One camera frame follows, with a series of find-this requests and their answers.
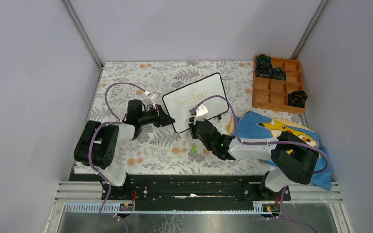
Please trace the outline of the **small black-framed whiteboard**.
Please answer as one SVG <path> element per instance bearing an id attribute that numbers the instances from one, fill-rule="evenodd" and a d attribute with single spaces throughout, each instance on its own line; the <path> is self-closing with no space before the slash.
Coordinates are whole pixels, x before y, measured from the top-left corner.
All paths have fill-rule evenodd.
<path id="1" fill-rule="evenodd" d="M 172 124 L 176 133 L 189 129 L 189 119 L 192 117 L 190 110 L 208 97 L 204 102 L 208 109 L 207 119 L 224 114 L 229 110 L 227 102 L 215 95 L 227 98 L 222 77 L 214 73 L 198 81 L 187 84 L 163 95 L 162 102 L 168 115 L 175 120 Z"/>

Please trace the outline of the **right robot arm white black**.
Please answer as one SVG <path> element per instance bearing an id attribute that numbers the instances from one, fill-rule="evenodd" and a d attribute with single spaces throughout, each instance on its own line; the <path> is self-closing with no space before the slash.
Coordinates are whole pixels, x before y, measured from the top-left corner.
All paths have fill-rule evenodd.
<path id="1" fill-rule="evenodd" d="M 189 124 L 192 138 L 221 160 L 258 159 L 273 162 L 276 168 L 268 171 L 259 187 L 263 199 L 273 199 L 282 188 L 292 183 L 310 184 L 319 158 L 315 147 L 290 132 L 278 137 L 238 139 L 221 134 L 208 120 Z"/>

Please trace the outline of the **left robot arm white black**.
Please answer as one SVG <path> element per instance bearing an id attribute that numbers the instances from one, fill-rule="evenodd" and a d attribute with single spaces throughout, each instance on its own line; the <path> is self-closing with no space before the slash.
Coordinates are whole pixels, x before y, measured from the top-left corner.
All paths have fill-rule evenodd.
<path id="1" fill-rule="evenodd" d="M 126 183 L 127 173 L 113 162 L 117 142 L 137 139 L 144 125 L 164 127 L 173 123 L 175 119 L 161 105 L 144 108 L 141 100 L 130 100 L 123 123 L 93 120 L 86 123 L 74 150 L 74 160 L 91 167 L 113 186 L 113 194 L 124 200 L 130 196 L 131 187 Z"/>

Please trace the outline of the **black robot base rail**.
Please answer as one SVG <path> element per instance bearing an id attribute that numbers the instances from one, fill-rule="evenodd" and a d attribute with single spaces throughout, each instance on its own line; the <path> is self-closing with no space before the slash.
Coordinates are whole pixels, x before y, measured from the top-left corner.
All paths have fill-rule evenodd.
<path id="1" fill-rule="evenodd" d="M 102 200 L 124 200 L 135 211 L 250 211 L 253 202 L 290 201 L 263 186 L 260 175 L 127 175 L 123 186 L 102 185 Z"/>

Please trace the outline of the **green marker cap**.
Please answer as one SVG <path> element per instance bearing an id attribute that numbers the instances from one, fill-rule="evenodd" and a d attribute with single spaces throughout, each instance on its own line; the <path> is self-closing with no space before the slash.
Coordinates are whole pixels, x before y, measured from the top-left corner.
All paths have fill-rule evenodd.
<path id="1" fill-rule="evenodd" d="M 196 144 L 194 144 L 193 146 L 192 146 L 192 149 L 191 149 L 191 153 L 195 153 L 195 151 L 196 151 Z"/>

